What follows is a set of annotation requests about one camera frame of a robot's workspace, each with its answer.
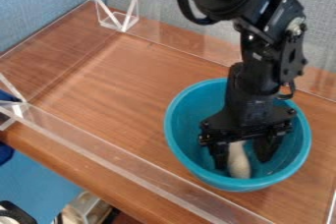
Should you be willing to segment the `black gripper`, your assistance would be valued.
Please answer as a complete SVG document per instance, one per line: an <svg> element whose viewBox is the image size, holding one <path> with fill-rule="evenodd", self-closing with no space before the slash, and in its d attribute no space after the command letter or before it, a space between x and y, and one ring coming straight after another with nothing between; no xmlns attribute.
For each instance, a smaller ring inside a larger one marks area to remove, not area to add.
<svg viewBox="0 0 336 224"><path fill-rule="evenodd" d="M294 130L296 110L275 94L258 95L239 83L243 64L230 68L224 105L202 120L199 143L210 146L216 169L227 168L228 144L243 140L255 141L255 153L260 162L268 162L286 134Z"/></svg>

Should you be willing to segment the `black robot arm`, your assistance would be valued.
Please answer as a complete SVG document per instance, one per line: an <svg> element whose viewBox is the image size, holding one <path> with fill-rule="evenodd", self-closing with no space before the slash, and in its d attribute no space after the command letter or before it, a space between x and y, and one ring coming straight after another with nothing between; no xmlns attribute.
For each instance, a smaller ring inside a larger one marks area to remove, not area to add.
<svg viewBox="0 0 336 224"><path fill-rule="evenodd" d="M292 130L295 110L280 102L294 96L307 59L304 7L298 0L178 0L184 17L198 25L231 21L240 32L242 61L230 67L224 105L202 120L200 145L218 169L228 167L234 145L250 140L267 162Z"/></svg>

